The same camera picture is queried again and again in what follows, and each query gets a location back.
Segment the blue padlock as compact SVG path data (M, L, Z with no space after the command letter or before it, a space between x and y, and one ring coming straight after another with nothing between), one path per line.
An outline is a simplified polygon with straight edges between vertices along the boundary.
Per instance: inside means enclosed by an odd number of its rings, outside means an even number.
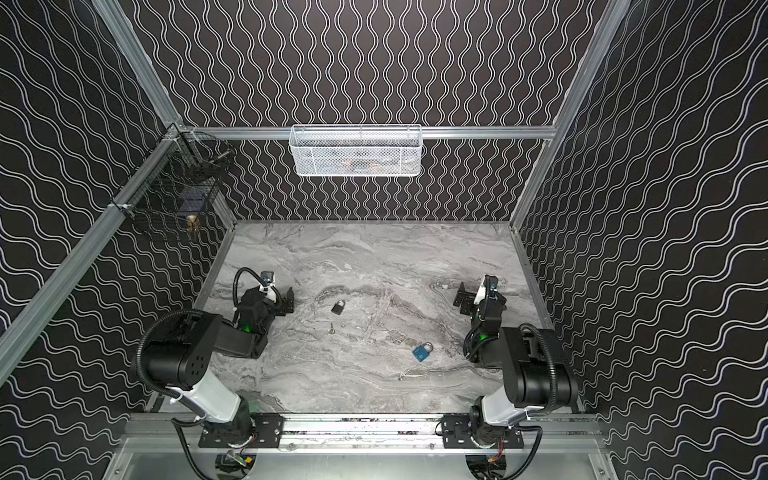
M432 343L424 342L413 349L412 355L418 362L423 362L430 356L433 350L434 346Z

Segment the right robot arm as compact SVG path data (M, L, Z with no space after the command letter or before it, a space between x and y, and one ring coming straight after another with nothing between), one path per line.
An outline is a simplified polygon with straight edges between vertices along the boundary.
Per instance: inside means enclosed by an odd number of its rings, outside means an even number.
M453 305L470 319L462 342L465 360L502 374L502 385L471 407L473 429L512 427L562 408L578 410L578 382L555 332L526 322L505 326L507 299L497 277L487 275L475 292L461 284Z

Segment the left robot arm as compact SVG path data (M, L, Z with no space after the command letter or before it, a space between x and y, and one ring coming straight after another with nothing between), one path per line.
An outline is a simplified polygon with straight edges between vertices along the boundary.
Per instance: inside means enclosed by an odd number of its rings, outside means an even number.
M239 268L231 287L233 317L200 309L160 316L143 334L133 361L140 382L195 414L176 420L179 428L200 424L240 445L256 435L248 401L229 390L210 370L212 356L257 360L266 350L275 320L292 314L295 293L281 292L272 271Z

